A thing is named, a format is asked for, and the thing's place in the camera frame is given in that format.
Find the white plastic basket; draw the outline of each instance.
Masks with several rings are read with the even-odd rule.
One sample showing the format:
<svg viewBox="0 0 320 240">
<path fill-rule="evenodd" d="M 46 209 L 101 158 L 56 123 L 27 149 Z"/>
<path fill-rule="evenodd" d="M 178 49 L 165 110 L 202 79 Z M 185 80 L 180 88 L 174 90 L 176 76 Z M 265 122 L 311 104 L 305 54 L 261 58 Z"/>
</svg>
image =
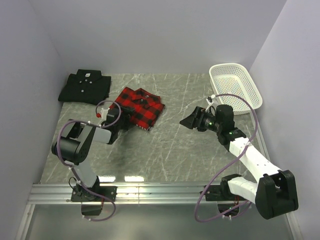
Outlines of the white plastic basket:
<svg viewBox="0 0 320 240">
<path fill-rule="evenodd" d="M 253 109 L 262 105 L 262 97 L 247 69 L 237 63 L 224 63 L 210 68 L 211 86 L 215 95 L 235 94 L 244 98 Z M 250 108 L 240 99 L 232 96 L 217 98 L 219 104 L 232 106 L 235 115 L 246 114 Z"/>
</svg>

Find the metal frame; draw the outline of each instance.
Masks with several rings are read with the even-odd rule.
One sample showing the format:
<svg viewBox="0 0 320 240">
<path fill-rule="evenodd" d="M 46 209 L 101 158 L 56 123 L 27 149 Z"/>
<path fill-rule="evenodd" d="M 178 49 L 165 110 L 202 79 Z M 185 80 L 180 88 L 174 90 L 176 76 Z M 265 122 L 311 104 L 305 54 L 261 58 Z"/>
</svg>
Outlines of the metal frame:
<svg viewBox="0 0 320 240">
<path fill-rule="evenodd" d="M 250 113 L 251 120 L 254 123 L 253 114 Z M 257 140 L 262 155 L 269 161 L 270 157 L 262 135 L 260 125 L 258 124 Z M 117 186 L 117 195 L 115 203 L 117 205 L 128 204 L 195 204 L 199 198 L 199 193 L 204 189 L 207 182 L 112 182 L 101 183 L 102 186 Z M 34 184 L 32 186 L 27 205 L 18 229 L 16 240 L 26 238 L 30 221 L 33 216 L 35 205 L 80 205 L 80 202 L 71 202 L 72 189 L 68 184 Z M 202 199 L 201 204 L 214 204 L 215 201 L 207 202 Z M 233 201 L 219 201 L 219 204 L 230 204 Z M 83 204 L 101 204 L 101 202 L 88 202 Z M 302 234 L 293 212 L 286 214 L 289 227 L 294 240 L 301 240 Z"/>
<path fill-rule="evenodd" d="M 163 183 L 101 183 L 101 186 L 117 186 L 115 203 L 123 204 L 195 204 L 207 182 L 163 182 Z M 97 202 L 71 202 L 72 189 L 68 184 L 35 184 L 27 204 L 64 205 L 89 204 Z"/>
</svg>

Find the black shirt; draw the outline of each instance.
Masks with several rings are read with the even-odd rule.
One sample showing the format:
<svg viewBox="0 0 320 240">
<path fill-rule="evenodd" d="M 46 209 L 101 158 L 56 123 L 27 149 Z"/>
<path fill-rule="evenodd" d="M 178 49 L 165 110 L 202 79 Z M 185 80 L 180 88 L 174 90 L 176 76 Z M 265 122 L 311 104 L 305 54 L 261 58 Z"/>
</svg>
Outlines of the black shirt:
<svg viewBox="0 0 320 240">
<path fill-rule="evenodd" d="M 109 97 L 110 76 L 102 76 L 101 71 L 79 69 L 70 74 L 58 100 L 97 105 Z"/>
</svg>

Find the red plaid shirt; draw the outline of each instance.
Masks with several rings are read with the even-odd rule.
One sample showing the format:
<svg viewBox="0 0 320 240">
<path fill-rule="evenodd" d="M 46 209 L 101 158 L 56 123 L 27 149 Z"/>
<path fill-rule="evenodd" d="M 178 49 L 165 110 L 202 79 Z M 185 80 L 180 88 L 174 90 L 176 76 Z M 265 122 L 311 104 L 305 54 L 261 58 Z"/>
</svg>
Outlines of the red plaid shirt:
<svg viewBox="0 0 320 240">
<path fill-rule="evenodd" d="M 161 103 L 159 96 L 153 95 L 146 90 L 139 88 L 133 91 L 125 87 L 115 100 L 120 106 L 132 107 L 135 109 L 130 122 L 149 130 L 156 122 L 165 105 Z"/>
</svg>

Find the marble surface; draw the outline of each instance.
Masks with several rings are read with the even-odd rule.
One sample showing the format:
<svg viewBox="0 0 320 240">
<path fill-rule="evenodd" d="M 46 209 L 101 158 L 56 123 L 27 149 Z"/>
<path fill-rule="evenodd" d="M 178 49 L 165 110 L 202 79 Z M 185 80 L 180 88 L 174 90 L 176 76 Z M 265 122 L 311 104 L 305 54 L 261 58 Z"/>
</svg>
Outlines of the marble surface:
<svg viewBox="0 0 320 240">
<path fill-rule="evenodd" d="M 207 105 L 206 97 L 213 94 L 209 74 L 112 74 L 111 77 L 110 100 L 115 100 L 124 87 L 143 88 L 161 96 L 166 107 L 150 131 L 135 126 L 120 132 L 112 145 L 92 143 L 87 159 L 93 171 L 105 177 L 102 181 L 124 182 L 128 176 L 134 176 L 130 181 L 145 182 L 208 181 L 235 158 L 219 144 L 214 132 L 198 132 L 179 124 L 196 106 Z M 64 103 L 54 137 L 68 119 L 100 123 L 93 105 Z M 254 126 L 249 114 L 237 115 L 234 121 L 251 136 Z M 260 150 L 257 138 L 253 145 Z M 241 162 L 225 170 L 221 177 L 234 173 L 254 180 Z M 41 183 L 67 183 L 71 176 L 71 171 L 50 152 Z"/>
</svg>

